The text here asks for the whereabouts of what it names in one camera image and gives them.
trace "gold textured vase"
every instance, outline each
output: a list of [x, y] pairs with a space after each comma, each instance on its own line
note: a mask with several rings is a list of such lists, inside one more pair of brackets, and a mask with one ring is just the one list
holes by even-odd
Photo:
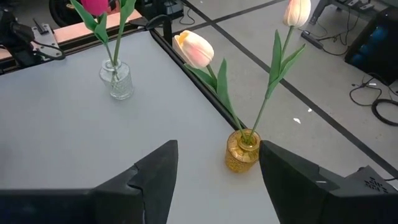
[[[250, 135], [251, 129], [244, 129], [243, 133]], [[247, 145], [242, 141], [241, 132], [232, 133], [226, 143], [225, 163], [233, 172], [246, 172], [259, 160], [259, 148], [261, 138], [255, 132], [252, 145]]]

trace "floor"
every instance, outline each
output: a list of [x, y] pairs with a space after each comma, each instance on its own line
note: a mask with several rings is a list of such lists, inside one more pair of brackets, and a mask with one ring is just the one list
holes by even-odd
[[[42, 22], [52, 24], [46, 12], [44, 0], [28, 1], [43, 12]], [[263, 100], [274, 31], [278, 29], [282, 40], [288, 28], [282, 17], [287, 0], [182, 0], [194, 18], [193, 25], [182, 25], [174, 20], [173, 32], [178, 34], [190, 29], [209, 41], [215, 49], [212, 66], [218, 68], [223, 58], [228, 61], [229, 93], [232, 104], [247, 125], [253, 126]], [[312, 0], [312, 10], [318, 0]], [[23, 9], [16, 13], [22, 22], [29, 22], [30, 13]], [[325, 9], [315, 26], [305, 24], [302, 29], [315, 35], [334, 35], [346, 30], [347, 12], [336, 11], [336, 7]], [[184, 17], [182, 22], [191, 22]], [[356, 22], [351, 16], [350, 27]], [[348, 35], [348, 45], [367, 24], [358, 20]], [[295, 30], [290, 40], [288, 53], [306, 43]], [[324, 41], [330, 52], [341, 53], [345, 46], [340, 41]], [[354, 104], [349, 96], [353, 84], [360, 84], [369, 75], [344, 62], [343, 56], [329, 55], [311, 44], [275, 89], [266, 105], [264, 116], [258, 127], [263, 139], [268, 139], [292, 152], [305, 157], [340, 175], [348, 175], [362, 166], [370, 165], [385, 178], [398, 176], [398, 132], [374, 117], [371, 109]], [[388, 98], [387, 88], [382, 98]], [[371, 103], [374, 91], [361, 90], [353, 96], [360, 102]], [[381, 114], [398, 121], [398, 109], [380, 105]], [[391, 182], [398, 187], [398, 181]]]

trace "flower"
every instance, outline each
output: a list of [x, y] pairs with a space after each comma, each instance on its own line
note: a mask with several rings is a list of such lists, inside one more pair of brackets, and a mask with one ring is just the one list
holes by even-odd
[[81, 0], [81, 4], [94, 16], [100, 16], [108, 9], [108, 0]]
[[214, 57], [213, 47], [194, 32], [185, 30], [180, 35], [174, 36], [174, 41], [187, 63], [193, 68], [206, 67]]
[[311, 0], [289, 0], [285, 11], [284, 24], [300, 27], [305, 24], [311, 12]]

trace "green leaf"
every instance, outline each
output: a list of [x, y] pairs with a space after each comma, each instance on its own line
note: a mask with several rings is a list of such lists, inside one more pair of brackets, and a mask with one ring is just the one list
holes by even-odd
[[228, 82], [226, 79], [226, 60], [223, 59], [217, 77], [217, 95], [220, 101], [224, 104], [229, 111], [231, 110], [231, 102], [228, 95]]
[[86, 11], [86, 9], [80, 3], [78, 3], [76, 0], [71, 0], [70, 2], [75, 7], [77, 13], [79, 13], [81, 19], [83, 19], [83, 22], [85, 23], [87, 29], [94, 32], [94, 30], [97, 26], [97, 23], [95, 22], [94, 17], [90, 13], [88, 13]]
[[268, 86], [274, 82], [280, 74], [280, 64], [282, 62], [282, 45], [278, 30], [275, 30], [274, 48], [272, 49], [272, 63], [269, 72]]
[[120, 24], [126, 23], [127, 18], [134, 11], [135, 5], [136, 5], [136, 0], [122, 0], [121, 1]]
[[189, 64], [185, 64], [184, 66], [185, 68], [189, 69], [192, 73], [194, 73], [197, 77], [199, 77], [203, 82], [212, 87], [214, 91], [217, 89], [214, 79], [212, 79], [206, 72], [197, 68], [193, 68]]
[[287, 57], [284, 62], [282, 63], [282, 71], [278, 78], [271, 83], [271, 85], [268, 85], [267, 89], [267, 96], [268, 98], [271, 96], [272, 92], [274, 91], [275, 87], [278, 85], [278, 83], [285, 77], [287, 74], [287, 71], [291, 68], [291, 66], [294, 64], [294, 62], [298, 59], [300, 54], [304, 51], [305, 44], [301, 46], [298, 50], [296, 50], [292, 55]]
[[297, 55], [301, 54], [304, 50], [305, 44], [303, 44], [298, 50], [296, 50], [294, 53], [292, 53], [289, 57], [287, 57], [283, 62], [282, 66], [280, 67], [280, 70], [283, 72], [285, 70], [286, 65], [292, 61]]
[[103, 13], [98, 17], [98, 25], [95, 27], [94, 35], [100, 40], [103, 44], [108, 43], [109, 37], [106, 33], [106, 13]]

